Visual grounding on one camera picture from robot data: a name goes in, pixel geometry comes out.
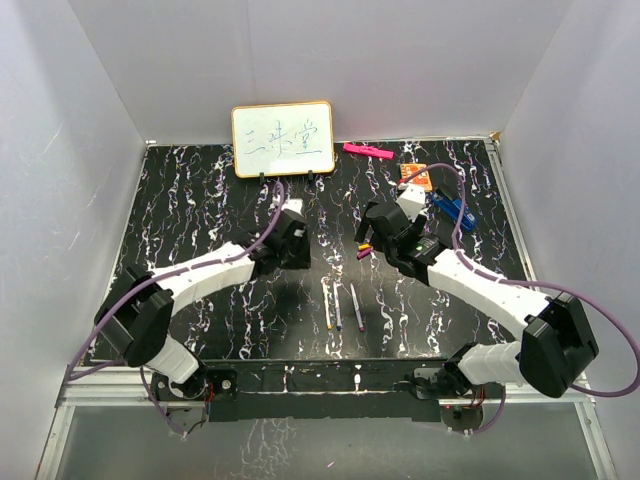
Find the yellow marker pen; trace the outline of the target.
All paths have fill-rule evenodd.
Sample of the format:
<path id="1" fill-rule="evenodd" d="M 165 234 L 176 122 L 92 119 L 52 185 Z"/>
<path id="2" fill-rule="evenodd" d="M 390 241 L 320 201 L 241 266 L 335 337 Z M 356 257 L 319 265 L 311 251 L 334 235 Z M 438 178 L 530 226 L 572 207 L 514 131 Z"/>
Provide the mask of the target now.
<path id="1" fill-rule="evenodd" d="M 324 304 L 326 327 L 328 331 L 331 331 L 333 327 L 332 327 L 331 313 L 330 313 L 330 306 L 329 306 L 329 291 L 328 291 L 328 286 L 325 283 L 322 283 L 322 291 L 323 291 L 323 304 Z"/>

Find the blue marker pen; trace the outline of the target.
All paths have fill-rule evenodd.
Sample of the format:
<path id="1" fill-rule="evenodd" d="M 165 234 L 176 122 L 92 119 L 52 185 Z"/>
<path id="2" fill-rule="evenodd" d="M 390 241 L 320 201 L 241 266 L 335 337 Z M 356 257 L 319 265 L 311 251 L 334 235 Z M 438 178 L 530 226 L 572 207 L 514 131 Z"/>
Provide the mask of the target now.
<path id="1" fill-rule="evenodd" d="M 339 300 L 339 288 L 336 282 L 333 282 L 333 298 L 334 298 L 334 308 L 335 308 L 335 316 L 336 316 L 336 329 L 338 331 L 342 331 L 343 322 L 341 315 L 341 306 Z"/>

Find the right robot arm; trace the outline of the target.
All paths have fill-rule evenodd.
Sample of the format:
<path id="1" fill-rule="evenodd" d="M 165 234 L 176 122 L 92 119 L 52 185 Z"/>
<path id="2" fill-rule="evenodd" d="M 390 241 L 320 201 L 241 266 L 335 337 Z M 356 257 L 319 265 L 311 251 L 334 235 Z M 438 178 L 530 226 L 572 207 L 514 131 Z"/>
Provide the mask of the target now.
<path id="1" fill-rule="evenodd" d="M 426 218 L 410 219 L 396 202 L 371 201 L 356 230 L 399 273 L 452 295 L 495 320 L 512 336 L 505 344 L 469 343 L 430 376 L 413 374 L 416 391 L 466 397 L 488 383 L 528 384 L 561 397 L 599 354 L 579 299 L 550 297 L 505 285 L 500 277 L 424 231 Z"/>

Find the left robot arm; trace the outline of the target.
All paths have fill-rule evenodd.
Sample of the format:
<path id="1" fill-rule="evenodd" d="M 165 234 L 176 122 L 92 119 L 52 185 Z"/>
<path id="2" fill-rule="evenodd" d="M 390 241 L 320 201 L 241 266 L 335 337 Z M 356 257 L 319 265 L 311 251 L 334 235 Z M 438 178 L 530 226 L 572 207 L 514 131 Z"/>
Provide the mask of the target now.
<path id="1" fill-rule="evenodd" d="M 194 399 L 205 390 L 206 368 L 196 354 L 171 337 L 172 318 L 228 287 L 277 270 L 306 270 L 310 264 L 302 201 L 287 200 L 259 237 L 240 235 L 175 267 L 127 268 L 96 314 L 95 325 L 126 366 L 150 368 L 165 376 L 182 397 Z"/>

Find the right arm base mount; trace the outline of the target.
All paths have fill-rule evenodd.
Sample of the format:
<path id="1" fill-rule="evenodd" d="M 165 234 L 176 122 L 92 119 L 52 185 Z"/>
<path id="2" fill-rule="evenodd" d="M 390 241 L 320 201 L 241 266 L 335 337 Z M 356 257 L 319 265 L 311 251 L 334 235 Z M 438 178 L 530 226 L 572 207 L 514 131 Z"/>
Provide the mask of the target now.
<path id="1" fill-rule="evenodd" d="M 465 399 L 470 397 L 466 407 L 481 407 L 487 398 L 483 385 L 472 385 L 470 381 L 454 367 L 447 369 L 421 366 L 406 374 L 394 384 L 393 389 L 407 392 L 418 400 Z"/>

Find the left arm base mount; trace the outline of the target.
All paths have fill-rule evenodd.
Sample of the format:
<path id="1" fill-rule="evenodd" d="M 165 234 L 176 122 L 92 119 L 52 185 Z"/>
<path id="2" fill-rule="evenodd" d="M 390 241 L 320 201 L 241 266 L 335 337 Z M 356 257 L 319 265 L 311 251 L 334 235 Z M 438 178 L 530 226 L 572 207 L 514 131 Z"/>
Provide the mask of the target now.
<path id="1" fill-rule="evenodd" d="M 211 408 L 237 399 L 238 374 L 229 368 L 199 367 L 185 383 L 178 384 L 154 372 L 151 391 L 164 402 L 196 402 Z"/>

